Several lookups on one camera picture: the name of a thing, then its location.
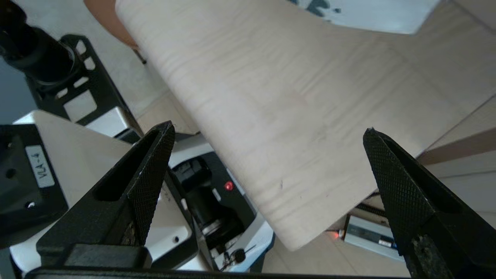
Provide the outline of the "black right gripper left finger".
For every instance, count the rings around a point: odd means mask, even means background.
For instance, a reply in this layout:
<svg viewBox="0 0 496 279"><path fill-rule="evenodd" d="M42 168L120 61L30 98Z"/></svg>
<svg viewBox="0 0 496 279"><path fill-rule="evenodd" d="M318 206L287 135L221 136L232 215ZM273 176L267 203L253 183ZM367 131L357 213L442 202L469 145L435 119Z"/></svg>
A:
<svg viewBox="0 0 496 279"><path fill-rule="evenodd" d="M38 240L42 265L75 244L144 245L174 143L171 121L149 130Z"/></svg>

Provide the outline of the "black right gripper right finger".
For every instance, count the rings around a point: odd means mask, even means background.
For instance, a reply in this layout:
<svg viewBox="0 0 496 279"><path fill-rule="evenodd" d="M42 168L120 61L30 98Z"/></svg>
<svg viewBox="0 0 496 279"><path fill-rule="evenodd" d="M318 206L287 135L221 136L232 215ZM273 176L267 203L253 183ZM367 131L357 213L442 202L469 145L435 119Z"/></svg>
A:
<svg viewBox="0 0 496 279"><path fill-rule="evenodd" d="M495 229L390 136L368 128L363 146L411 277L494 279Z"/></svg>

